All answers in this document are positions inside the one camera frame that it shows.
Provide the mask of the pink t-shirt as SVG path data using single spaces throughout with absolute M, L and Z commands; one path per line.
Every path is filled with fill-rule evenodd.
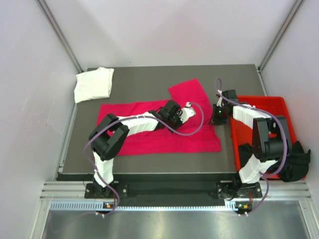
M 181 135 L 167 129 L 143 132 L 127 137 L 120 156 L 155 153 L 219 152 L 221 143 L 214 126 L 209 125 L 212 107 L 209 98 L 197 79 L 169 88 L 172 100 L 182 107 L 192 103 L 196 115 L 178 129 Z

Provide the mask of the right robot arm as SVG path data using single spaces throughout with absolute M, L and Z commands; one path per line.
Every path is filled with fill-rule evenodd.
M 213 105 L 211 124 L 222 125 L 228 118 L 233 118 L 252 130 L 252 156 L 238 171 L 239 181 L 232 185 L 234 194 L 244 197 L 251 191 L 251 185 L 259 182 L 260 177 L 291 150 L 288 122 L 284 116 L 274 116 L 247 104 Z

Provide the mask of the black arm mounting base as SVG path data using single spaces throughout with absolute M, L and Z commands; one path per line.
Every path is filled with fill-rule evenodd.
M 262 198 L 259 183 L 236 190 L 231 181 L 119 181 L 110 186 L 119 206 L 221 206 L 223 201 Z

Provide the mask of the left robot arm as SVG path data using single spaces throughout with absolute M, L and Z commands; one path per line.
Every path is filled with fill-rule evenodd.
M 131 117 L 117 117 L 107 114 L 91 133 L 89 139 L 95 160 L 94 186 L 101 197 L 109 197 L 113 191 L 113 161 L 123 147 L 127 137 L 166 128 L 173 130 L 184 125 L 195 111 L 190 103 L 181 108 L 178 103 L 169 100 L 165 106 Z

